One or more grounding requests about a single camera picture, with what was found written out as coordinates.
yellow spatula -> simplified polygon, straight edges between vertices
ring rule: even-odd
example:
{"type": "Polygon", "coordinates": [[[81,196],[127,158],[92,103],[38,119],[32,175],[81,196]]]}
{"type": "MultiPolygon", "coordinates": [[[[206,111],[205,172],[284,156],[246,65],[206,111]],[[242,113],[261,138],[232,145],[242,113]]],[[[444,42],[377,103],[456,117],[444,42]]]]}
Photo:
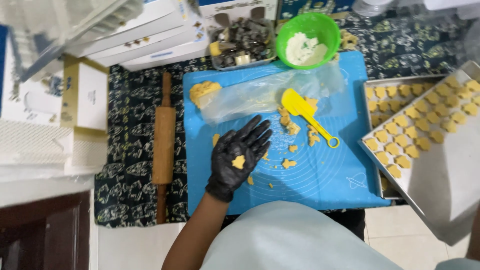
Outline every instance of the yellow spatula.
{"type": "Polygon", "coordinates": [[[295,90],[289,88],[283,92],[282,105],[291,115],[301,115],[327,140],[328,146],[336,148],[340,145],[337,137],[331,136],[314,118],[315,110],[308,104],[295,90]],[[330,140],[336,141],[335,145],[330,144],[330,140]]]}

blue silicone baking mat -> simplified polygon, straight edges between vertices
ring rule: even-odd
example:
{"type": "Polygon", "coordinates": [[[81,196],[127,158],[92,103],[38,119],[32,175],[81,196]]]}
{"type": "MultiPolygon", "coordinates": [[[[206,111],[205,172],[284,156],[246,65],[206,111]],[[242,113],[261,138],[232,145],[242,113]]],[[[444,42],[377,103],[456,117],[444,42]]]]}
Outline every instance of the blue silicone baking mat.
{"type": "MultiPolygon", "coordinates": [[[[228,215],[242,214],[248,209],[269,201],[298,202],[317,210],[362,208],[390,205],[390,200],[377,197],[374,164],[360,148],[357,141],[367,134],[367,113],[363,102],[362,84],[367,80],[363,56],[358,51],[340,54],[340,69],[347,83],[348,94],[330,97],[333,109],[336,104],[349,104],[341,117],[317,117],[319,123],[340,139],[340,146],[329,148],[325,139],[313,147],[308,146],[307,122],[292,116],[301,130],[289,136],[280,125],[278,112],[264,113],[262,117],[272,122],[274,133],[268,150],[269,160],[260,160],[252,172],[253,185],[248,183],[235,192],[228,215]],[[297,145],[294,153],[289,145],[297,145]],[[294,160],[296,166],[284,169],[284,159],[294,160]]],[[[189,98],[190,88],[203,81],[219,82],[222,87],[288,70],[277,61],[269,65],[232,72],[202,71],[183,76],[185,104],[184,127],[187,149],[188,212],[191,215],[204,193],[210,176],[212,137],[223,135],[230,129],[239,129],[253,117],[244,117],[211,127],[203,120],[200,111],[189,98]]]]}

plastic bag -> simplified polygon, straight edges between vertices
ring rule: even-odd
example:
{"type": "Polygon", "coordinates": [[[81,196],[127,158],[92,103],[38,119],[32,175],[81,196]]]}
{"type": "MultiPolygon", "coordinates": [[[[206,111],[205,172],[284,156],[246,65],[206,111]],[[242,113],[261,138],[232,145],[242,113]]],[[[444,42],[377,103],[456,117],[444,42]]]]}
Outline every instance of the plastic bag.
{"type": "Polygon", "coordinates": [[[204,121],[211,126],[254,113],[274,112],[281,106],[282,94],[288,88],[293,88],[302,97],[318,99],[315,116],[340,116],[339,112],[332,110],[329,100],[335,93],[344,95],[336,98],[335,107],[345,108],[338,103],[348,102],[338,62],[330,61],[318,68],[292,69],[206,94],[199,98],[200,111],[204,121]]]}

flour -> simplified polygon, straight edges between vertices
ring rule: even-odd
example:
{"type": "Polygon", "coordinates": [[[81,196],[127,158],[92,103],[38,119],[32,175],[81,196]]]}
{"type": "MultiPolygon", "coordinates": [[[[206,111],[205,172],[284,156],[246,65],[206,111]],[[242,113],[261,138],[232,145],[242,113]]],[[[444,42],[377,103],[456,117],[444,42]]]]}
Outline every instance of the flour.
{"type": "Polygon", "coordinates": [[[318,39],[307,38],[307,36],[298,32],[288,39],[287,42],[287,60],[297,66],[309,66],[321,62],[327,52],[325,44],[318,44],[318,39]]]}

gloved hand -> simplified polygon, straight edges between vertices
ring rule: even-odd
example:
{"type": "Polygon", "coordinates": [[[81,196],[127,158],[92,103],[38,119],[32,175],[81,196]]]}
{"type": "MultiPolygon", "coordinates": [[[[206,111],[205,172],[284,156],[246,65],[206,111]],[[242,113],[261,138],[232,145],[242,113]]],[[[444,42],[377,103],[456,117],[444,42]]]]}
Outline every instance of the gloved hand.
{"type": "Polygon", "coordinates": [[[268,129],[270,121],[265,120],[257,126],[261,119],[257,115],[240,130],[230,130],[218,139],[212,152],[212,175],[205,187],[214,198],[231,202],[233,192],[247,180],[270,147],[267,141],[272,135],[272,130],[268,129]],[[243,169],[233,167],[232,160],[241,155],[245,157],[243,169]]]}

